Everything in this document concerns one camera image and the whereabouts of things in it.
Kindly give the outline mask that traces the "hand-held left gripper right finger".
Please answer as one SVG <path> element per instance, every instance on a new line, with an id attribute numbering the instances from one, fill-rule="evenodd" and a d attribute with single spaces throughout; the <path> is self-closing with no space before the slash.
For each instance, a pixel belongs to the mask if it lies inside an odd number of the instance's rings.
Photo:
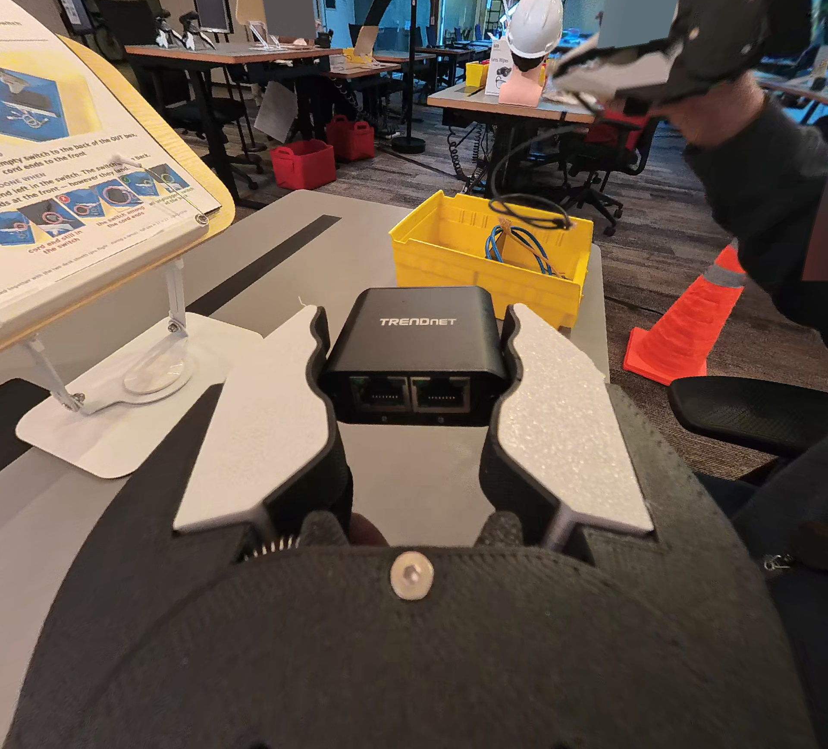
<path id="1" fill-rule="evenodd" d="M 480 485 L 519 520 L 529 546 L 565 547 L 578 528 L 654 530 L 604 375 L 527 305 L 508 306 L 510 386 L 492 408 Z"/>

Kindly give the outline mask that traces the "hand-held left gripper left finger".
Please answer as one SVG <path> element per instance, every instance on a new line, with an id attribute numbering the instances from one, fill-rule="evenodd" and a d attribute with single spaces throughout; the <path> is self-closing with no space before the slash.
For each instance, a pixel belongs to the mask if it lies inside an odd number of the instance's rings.
<path id="1" fill-rule="evenodd" d="M 298 535 L 326 511 L 345 535 L 353 477 L 334 408 L 318 385 L 329 349 L 326 311 L 305 306 L 229 372 L 172 528 L 193 534 L 249 525 L 263 542 Z"/>

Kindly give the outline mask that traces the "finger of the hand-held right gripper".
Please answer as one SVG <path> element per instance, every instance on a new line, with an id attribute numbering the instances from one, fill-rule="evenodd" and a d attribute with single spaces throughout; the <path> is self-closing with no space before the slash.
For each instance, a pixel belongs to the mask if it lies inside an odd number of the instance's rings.
<path id="1" fill-rule="evenodd" d="M 568 71 L 592 60 L 608 60 L 613 63 L 628 63 L 634 60 L 671 60 L 671 68 L 681 54 L 680 39 L 651 41 L 631 47 L 599 49 L 598 39 L 589 38 L 578 47 L 569 50 L 561 58 L 553 73 L 555 80 L 567 80 Z"/>
<path id="2" fill-rule="evenodd" d="M 664 84 L 670 72 L 671 60 L 634 60 L 621 64 L 592 60 L 568 71 L 568 92 L 614 99 L 622 91 Z"/>

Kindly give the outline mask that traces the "black network switch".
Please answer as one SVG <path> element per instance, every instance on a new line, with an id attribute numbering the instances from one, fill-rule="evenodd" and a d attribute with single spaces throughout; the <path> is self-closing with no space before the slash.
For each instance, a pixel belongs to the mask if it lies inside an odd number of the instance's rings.
<path id="1" fill-rule="evenodd" d="M 498 323 L 483 288 L 368 288 L 320 373 L 337 420 L 486 426 L 508 387 Z"/>

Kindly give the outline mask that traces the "yellow plastic bin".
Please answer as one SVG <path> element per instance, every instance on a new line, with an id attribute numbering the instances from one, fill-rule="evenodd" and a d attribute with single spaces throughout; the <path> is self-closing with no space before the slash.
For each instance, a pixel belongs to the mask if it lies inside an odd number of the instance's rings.
<path id="1" fill-rule="evenodd" d="M 590 220 L 437 192 L 390 232 L 400 287 L 477 286 L 495 315 L 523 303 L 556 329 L 573 328 L 594 237 Z"/>

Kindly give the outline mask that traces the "person's right forearm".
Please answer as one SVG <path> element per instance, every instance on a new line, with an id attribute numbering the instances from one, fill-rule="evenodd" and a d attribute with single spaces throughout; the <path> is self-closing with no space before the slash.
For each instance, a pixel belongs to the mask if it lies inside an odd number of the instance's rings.
<path id="1" fill-rule="evenodd" d="M 787 320 L 827 342 L 826 282 L 802 278 L 826 186 L 827 147 L 774 101 L 716 148 L 688 144 L 684 157 L 717 225 L 735 238 L 744 271 Z"/>

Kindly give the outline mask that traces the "person's right hand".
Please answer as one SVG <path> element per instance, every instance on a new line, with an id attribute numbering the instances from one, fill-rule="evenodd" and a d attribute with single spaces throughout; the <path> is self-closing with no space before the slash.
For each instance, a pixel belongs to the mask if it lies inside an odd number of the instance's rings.
<path id="1" fill-rule="evenodd" d="M 667 104 L 659 109 L 687 143 L 695 148 L 716 148 L 747 129 L 767 104 L 767 96 L 753 71 L 725 82 L 703 95 Z"/>

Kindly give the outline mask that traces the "white hard hat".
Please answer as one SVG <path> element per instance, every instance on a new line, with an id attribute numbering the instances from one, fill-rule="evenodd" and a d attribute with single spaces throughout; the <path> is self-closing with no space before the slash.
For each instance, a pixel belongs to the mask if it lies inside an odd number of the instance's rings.
<path id="1" fill-rule="evenodd" d="M 507 29 L 512 54 L 526 60 L 547 57 L 563 33 L 562 0 L 520 0 Z"/>

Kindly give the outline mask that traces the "white sign card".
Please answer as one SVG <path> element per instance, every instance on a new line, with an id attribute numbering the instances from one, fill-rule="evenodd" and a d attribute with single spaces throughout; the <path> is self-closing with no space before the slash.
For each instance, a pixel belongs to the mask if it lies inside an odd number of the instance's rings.
<path id="1" fill-rule="evenodd" d="M 512 52 L 507 38 L 492 41 L 484 93 L 498 98 L 500 88 L 512 73 L 512 67 Z"/>

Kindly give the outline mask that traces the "wooden table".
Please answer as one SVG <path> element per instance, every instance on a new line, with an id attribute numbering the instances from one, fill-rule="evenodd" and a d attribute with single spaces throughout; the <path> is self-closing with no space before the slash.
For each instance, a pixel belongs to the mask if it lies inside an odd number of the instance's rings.
<path id="1" fill-rule="evenodd" d="M 527 148 L 517 151 L 518 145 L 534 143 L 538 135 L 559 128 L 586 129 L 598 112 L 596 105 L 585 108 L 579 102 L 545 99 L 536 108 L 501 104 L 496 96 L 482 91 L 468 94 L 462 84 L 432 94 L 427 102 L 442 112 L 462 191 L 486 197 L 491 196 L 489 179 L 494 168 L 498 169 L 496 184 L 503 190 L 508 179 L 516 177 L 518 165 L 528 154 Z"/>

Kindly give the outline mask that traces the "orange traffic cone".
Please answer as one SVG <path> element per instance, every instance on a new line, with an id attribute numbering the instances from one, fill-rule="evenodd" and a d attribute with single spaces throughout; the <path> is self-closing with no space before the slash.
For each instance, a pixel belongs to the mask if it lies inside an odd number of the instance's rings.
<path id="1" fill-rule="evenodd" d="M 650 330 L 631 330 L 623 368 L 665 386 L 707 375 L 707 359 L 743 294 L 747 275 L 733 240 Z"/>

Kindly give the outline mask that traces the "white board stand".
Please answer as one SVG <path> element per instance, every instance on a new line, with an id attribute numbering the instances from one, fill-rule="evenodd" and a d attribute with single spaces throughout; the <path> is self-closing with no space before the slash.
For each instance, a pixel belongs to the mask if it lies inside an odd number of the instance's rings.
<path id="1" fill-rule="evenodd" d="M 66 385 L 38 336 L 23 342 L 50 398 L 16 426 L 23 442 L 90 475 L 135 472 L 187 410 L 263 338 L 185 309 L 184 262 L 164 269 L 169 312 Z"/>

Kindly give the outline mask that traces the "black chair seat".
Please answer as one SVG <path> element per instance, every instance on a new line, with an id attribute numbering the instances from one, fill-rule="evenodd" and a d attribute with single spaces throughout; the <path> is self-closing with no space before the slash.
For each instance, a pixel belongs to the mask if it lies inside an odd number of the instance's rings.
<path id="1" fill-rule="evenodd" d="M 687 377 L 668 401 L 688 432 L 792 459 L 827 435 L 827 393 L 740 377 Z"/>

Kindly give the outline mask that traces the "red plastic bin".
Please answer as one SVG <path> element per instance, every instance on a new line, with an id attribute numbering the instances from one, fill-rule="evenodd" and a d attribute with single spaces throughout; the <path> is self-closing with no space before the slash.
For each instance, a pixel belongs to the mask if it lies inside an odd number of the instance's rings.
<path id="1" fill-rule="evenodd" d="M 338 163 L 353 163 L 376 156 L 374 128 L 364 120 L 348 120 L 336 114 L 326 125 L 327 143 Z"/>
<path id="2" fill-rule="evenodd" d="M 269 151 L 277 186 L 314 190 L 336 180 L 334 148 L 318 139 L 287 143 Z"/>

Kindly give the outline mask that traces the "wooden instruction board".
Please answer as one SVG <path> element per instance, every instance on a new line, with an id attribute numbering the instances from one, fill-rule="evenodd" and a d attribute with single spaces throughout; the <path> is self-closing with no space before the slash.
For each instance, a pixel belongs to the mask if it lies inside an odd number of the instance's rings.
<path id="1" fill-rule="evenodd" d="M 2 0 L 2 349 L 226 230 L 233 198 L 107 60 Z"/>

